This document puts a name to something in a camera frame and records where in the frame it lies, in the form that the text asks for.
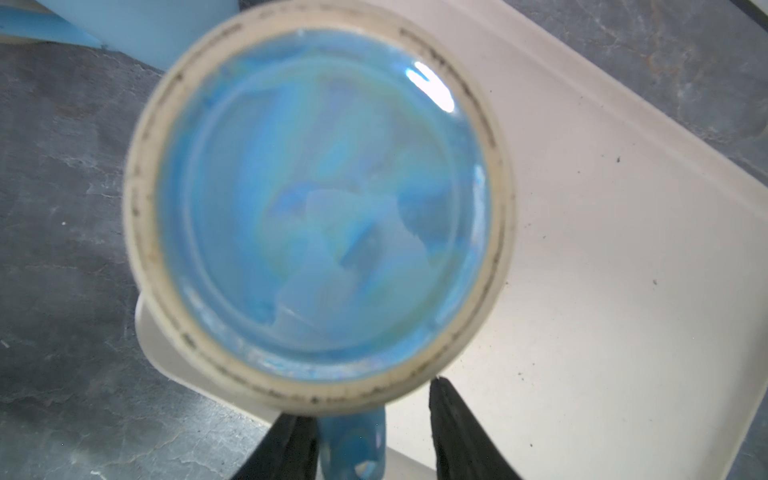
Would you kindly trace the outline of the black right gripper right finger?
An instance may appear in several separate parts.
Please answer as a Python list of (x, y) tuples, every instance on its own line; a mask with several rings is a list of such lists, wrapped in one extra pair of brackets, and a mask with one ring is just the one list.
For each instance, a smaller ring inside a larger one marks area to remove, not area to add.
[(447, 378), (430, 382), (429, 408), (438, 479), (522, 479)]

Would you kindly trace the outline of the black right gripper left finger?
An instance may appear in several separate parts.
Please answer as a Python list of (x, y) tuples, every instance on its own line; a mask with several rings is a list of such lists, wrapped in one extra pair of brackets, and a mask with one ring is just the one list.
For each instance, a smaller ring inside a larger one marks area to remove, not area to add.
[(232, 480), (314, 480), (319, 454), (314, 417), (282, 413)]

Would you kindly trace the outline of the blue butterfly mug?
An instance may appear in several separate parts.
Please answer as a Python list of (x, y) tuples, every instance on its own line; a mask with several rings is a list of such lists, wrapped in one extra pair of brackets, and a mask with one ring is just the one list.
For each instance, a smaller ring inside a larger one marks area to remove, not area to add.
[(316, 418), (327, 479), (383, 477), (385, 407), (430, 389), (488, 318), (515, 213), (477, 83), (362, 1), (275, 1), (193, 43), (123, 187), (163, 336), (223, 389)]

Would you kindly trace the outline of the light blue mug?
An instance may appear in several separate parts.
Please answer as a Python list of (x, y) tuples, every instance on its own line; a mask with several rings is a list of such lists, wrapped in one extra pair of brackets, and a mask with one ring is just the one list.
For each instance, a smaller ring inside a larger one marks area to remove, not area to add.
[(239, 12), (236, 0), (3, 1), (1, 41), (117, 51), (166, 70), (200, 37)]

